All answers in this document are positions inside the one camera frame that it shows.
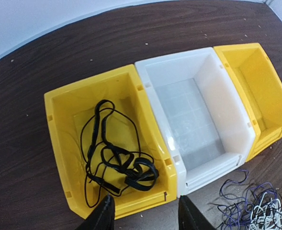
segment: yellow bin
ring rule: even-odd
[[[247,161],[282,137],[282,83],[259,43],[215,46],[256,133]]]
[[[140,135],[141,150],[153,156],[159,170],[159,178],[148,192],[133,188],[115,197],[115,218],[122,218],[145,209],[176,199],[176,170],[166,149],[147,95],[134,65],[111,70],[78,82],[63,86],[45,94],[45,109],[50,137],[63,190],[72,211],[86,218],[91,212],[85,202],[85,162],[80,152],[80,133],[87,120],[93,116],[95,105],[102,99],[114,102],[116,109],[130,117]],[[135,130],[129,121],[114,115],[108,120],[107,137],[122,148],[137,150]],[[93,123],[85,129],[83,148],[88,149]],[[100,154],[94,154],[92,163],[101,162]],[[105,180],[119,187],[124,175],[109,168]],[[98,185],[87,184],[87,197],[94,204],[98,197]]]

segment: wire bundle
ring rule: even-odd
[[[244,184],[247,180],[248,170],[240,170],[245,173],[242,181],[226,180],[219,194],[230,205],[217,205],[223,214],[223,222],[219,225],[220,230],[282,230],[282,197],[273,188],[271,183],[266,182],[258,186],[249,186],[245,195],[234,197],[226,194],[225,189],[230,185]]]
[[[101,108],[103,105],[107,103],[111,104],[111,107]],[[103,119],[101,119],[101,112],[103,111],[109,111],[109,112],[107,115],[104,116]],[[138,151],[128,151],[124,148],[114,145],[109,140],[107,140],[107,137],[106,137],[107,119],[113,113],[117,113],[125,117],[133,124],[134,129],[135,129],[137,144],[138,144]],[[82,139],[83,139],[82,137],[83,137],[85,128],[93,119],[94,119],[94,128],[93,128],[93,133],[91,137],[91,145],[87,151],[87,158],[86,158],[84,154],[83,146],[82,146]],[[100,126],[101,126],[102,141],[97,143]],[[93,155],[97,152],[96,149],[99,145],[103,145],[100,151],[102,161],[97,165],[96,170],[93,173],[91,169],[91,160],[93,158]],[[95,106],[95,114],[83,126],[81,130],[81,134],[80,134],[80,149],[81,149],[82,157],[86,163],[84,195],[85,195],[86,203],[88,207],[90,208],[95,207],[99,203],[102,188],[105,189],[108,193],[110,193],[113,196],[121,196],[123,191],[129,187],[132,187],[140,191],[148,191],[155,185],[157,178],[159,177],[159,172],[154,166],[153,157],[141,151],[139,134],[138,134],[135,123],[129,117],[117,111],[115,109],[114,103],[109,100],[101,100]],[[107,150],[111,151],[113,154],[108,160],[105,157],[105,153]],[[97,176],[97,173],[98,173],[99,167],[103,164],[105,165],[105,167],[103,169],[102,176],[99,177]],[[120,189],[114,186],[113,184],[107,182],[104,179],[104,175],[108,167],[114,169],[118,173],[126,175],[125,180],[124,180],[124,183],[126,184],[126,186],[123,189]],[[90,180],[89,183],[96,182],[99,185],[98,199],[94,205],[90,205],[88,202],[88,198],[87,198],[88,180]]]

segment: dark brown tabletop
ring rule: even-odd
[[[265,4],[219,0],[117,9],[46,34],[0,60],[0,229],[72,230],[45,118],[45,92],[138,60],[207,46],[259,42],[282,81],[282,22]],[[243,165],[282,194],[282,139]],[[214,226],[209,203],[226,178],[190,199]],[[175,230],[178,201],[115,222],[115,229]]]

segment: white cable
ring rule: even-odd
[[[272,200],[262,205],[267,193],[264,193],[258,205],[256,205],[251,214],[249,230],[280,230],[282,229],[282,211],[279,199]]]

